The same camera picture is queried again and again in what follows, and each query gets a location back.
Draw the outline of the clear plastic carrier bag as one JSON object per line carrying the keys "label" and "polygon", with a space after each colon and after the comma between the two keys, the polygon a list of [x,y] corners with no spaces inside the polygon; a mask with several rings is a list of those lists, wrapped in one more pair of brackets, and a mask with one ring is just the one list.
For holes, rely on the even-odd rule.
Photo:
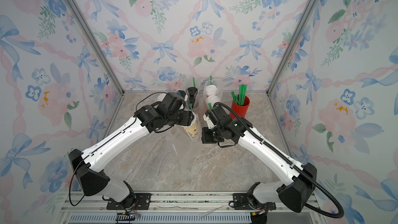
{"label": "clear plastic carrier bag", "polygon": [[203,104],[207,110],[211,110],[214,104],[222,101],[224,81],[210,76],[203,84]]}

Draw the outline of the black-lid red cup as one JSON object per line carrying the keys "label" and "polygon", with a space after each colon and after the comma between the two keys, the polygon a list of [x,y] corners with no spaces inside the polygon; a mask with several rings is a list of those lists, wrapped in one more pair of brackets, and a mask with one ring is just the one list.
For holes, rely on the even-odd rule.
{"label": "black-lid red cup", "polygon": [[192,108],[195,108],[197,102],[196,97],[188,97],[188,106],[192,106]]}
{"label": "black-lid red cup", "polygon": [[196,97],[198,95],[198,88],[195,87],[189,87],[188,88],[188,96],[189,97]]}

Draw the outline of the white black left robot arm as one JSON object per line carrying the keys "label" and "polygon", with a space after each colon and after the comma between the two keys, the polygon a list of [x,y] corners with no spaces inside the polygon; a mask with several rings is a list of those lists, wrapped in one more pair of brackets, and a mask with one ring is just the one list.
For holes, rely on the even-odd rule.
{"label": "white black left robot arm", "polygon": [[169,92],[163,100],[137,108],[124,125],[102,141],[83,151],[71,151],[68,157],[73,167],[72,177],[77,179],[84,195],[104,196],[130,211],[137,203],[135,192],[128,183],[107,176],[105,167],[134,142],[152,132],[167,131],[176,125],[190,126],[195,114],[186,110],[185,104],[182,96]]}

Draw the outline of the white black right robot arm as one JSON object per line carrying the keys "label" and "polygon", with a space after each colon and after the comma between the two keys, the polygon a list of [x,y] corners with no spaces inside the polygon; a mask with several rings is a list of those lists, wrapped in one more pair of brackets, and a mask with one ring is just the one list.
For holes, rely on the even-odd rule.
{"label": "white black right robot arm", "polygon": [[280,202],[289,210],[299,213],[315,190],[314,184],[294,169],[303,169],[310,178],[316,178],[316,168],[305,166],[287,156],[270,143],[248,120],[243,117],[232,118],[221,103],[208,110],[203,119],[207,126],[202,128],[204,144],[220,144],[231,140],[247,149],[268,166],[279,178],[276,183],[254,183],[247,191],[243,203],[252,209],[262,209],[268,203]]}

